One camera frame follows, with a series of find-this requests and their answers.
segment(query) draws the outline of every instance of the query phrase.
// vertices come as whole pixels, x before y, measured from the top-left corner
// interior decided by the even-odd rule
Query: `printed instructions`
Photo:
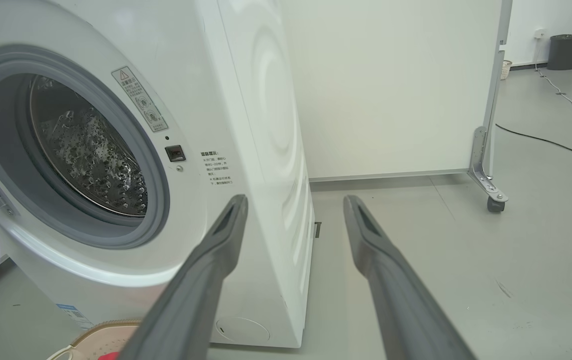
[[[230,185],[233,183],[230,177],[228,160],[226,160],[225,156],[217,151],[204,151],[201,153],[201,159],[204,166],[206,166],[208,179],[212,186]]]
[[[148,93],[144,90],[144,87],[141,86],[139,80],[133,75],[128,66],[113,71],[112,77],[117,80],[121,88],[124,89],[126,94],[130,97],[130,100],[135,103],[137,109],[139,109],[139,112],[144,116],[148,126],[150,126],[150,129],[154,133],[168,128],[168,124],[160,114],[156,105],[153,104],[150,96],[148,96]]]

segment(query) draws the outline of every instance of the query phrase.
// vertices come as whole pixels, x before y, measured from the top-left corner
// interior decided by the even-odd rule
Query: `floor scuff mark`
[[[430,176],[428,176],[428,179],[430,180],[430,183],[432,184],[432,187],[434,187],[434,189],[437,191],[437,194],[439,194],[439,197],[441,198],[441,202],[444,203],[444,205],[446,206],[446,209],[448,209],[448,212],[450,213],[450,216],[452,217],[452,219],[454,221],[457,221],[457,219],[455,218],[455,215],[452,214],[452,211],[450,211],[450,208],[448,207],[448,204],[446,203],[446,201],[444,200],[444,197],[441,196],[441,193],[439,192],[439,189],[437,189],[437,187],[435,186],[435,183],[432,182],[432,178],[430,178]]]
[[[499,289],[501,289],[501,291],[503,291],[503,293],[506,294],[507,297],[512,299],[512,293],[508,291],[508,289],[506,289],[506,287],[503,286],[503,284],[501,284],[498,280],[495,279],[495,281],[497,282]]]

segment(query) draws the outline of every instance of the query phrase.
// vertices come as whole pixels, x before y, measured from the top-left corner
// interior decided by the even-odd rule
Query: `white cable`
[[[542,73],[541,70],[539,70],[539,68],[537,67],[537,63],[539,62],[539,52],[541,52],[541,46],[539,44],[539,39],[537,39],[537,55],[535,55],[535,71],[537,71],[542,78],[548,80],[550,85],[552,85],[555,89],[557,89],[557,91],[559,91],[559,95],[563,96],[567,101],[570,101],[570,103],[572,104],[571,98],[567,97],[562,91],[562,89],[558,88],[555,84],[553,84],[553,82],[550,81],[548,76],[544,75],[544,73]]]

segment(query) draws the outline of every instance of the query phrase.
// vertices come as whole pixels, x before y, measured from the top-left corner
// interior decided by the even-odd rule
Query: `black cable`
[[[522,134],[521,132],[516,132],[516,131],[508,130],[508,129],[506,129],[505,127],[499,125],[498,123],[496,123],[495,125],[497,126],[497,128],[500,128],[500,129],[502,129],[502,130],[505,130],[506,132],[513,133],[513,134],[517,134],[517,135],[521,135],[522,137],[528,137],[528,138],[531,138],[531,139],[537,139],[538,141],[549,142],[549,143],[551,143],[551,144],[555,144],[556,146],[561,146],[562,148],[564,148],[564,149],[566,149],[566,150],[572,151],[572,148],[569,148],[569,147],[567,147],[567,146],[563,146],[563,145],[560,144],[560,143],[556,143],[556,142],[554,142],[554,141],[542,139],[541,137],[526,135],[526,134]]]

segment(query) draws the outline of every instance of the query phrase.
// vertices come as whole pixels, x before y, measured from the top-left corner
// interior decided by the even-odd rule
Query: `red object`
[[[117,355],[119,355],[118,352],[107,353],[105,355],[101,355],[97,360],[117,360]]]

